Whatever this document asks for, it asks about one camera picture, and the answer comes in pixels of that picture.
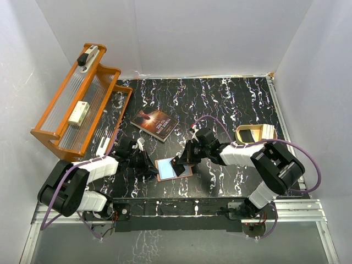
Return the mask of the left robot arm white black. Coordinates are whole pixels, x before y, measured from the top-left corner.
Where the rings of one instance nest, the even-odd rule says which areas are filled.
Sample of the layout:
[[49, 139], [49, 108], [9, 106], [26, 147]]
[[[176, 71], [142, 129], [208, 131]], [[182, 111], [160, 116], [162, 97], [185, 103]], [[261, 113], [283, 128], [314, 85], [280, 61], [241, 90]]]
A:
[[125, 167], [142, 177], [158, 174], [144, 149], [143, 138], [123, 136], [109, 154], [88, 161], [59, 160], [39, 190], [37, 200], [64, 217], [91, 211], [101, 219], [109, 219], [114, 211], [111, 198], [100, 191], [90, 191], [87, 186]]

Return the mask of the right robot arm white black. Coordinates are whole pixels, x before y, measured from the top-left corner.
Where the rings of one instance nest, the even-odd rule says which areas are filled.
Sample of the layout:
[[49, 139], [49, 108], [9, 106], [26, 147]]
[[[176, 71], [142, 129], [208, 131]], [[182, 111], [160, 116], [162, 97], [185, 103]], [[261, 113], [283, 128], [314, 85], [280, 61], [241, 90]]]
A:
[[278, 140], [264, 140], [249, 145], [221, 143], [208, 128], [192, 130], [192, 138], [186, 142], [183, 153], [175, 156], [170, 164], [176, 175], [181, 175], [185, 170], [184, 165], [196, 165], [203, 158], [222, 166], [254, 167], [262, 179], [240, 205], [219, 210], [220, 214], [226, 216], [258, 218], [267, 205], [286, 194], [305, 173], [303, 164]]

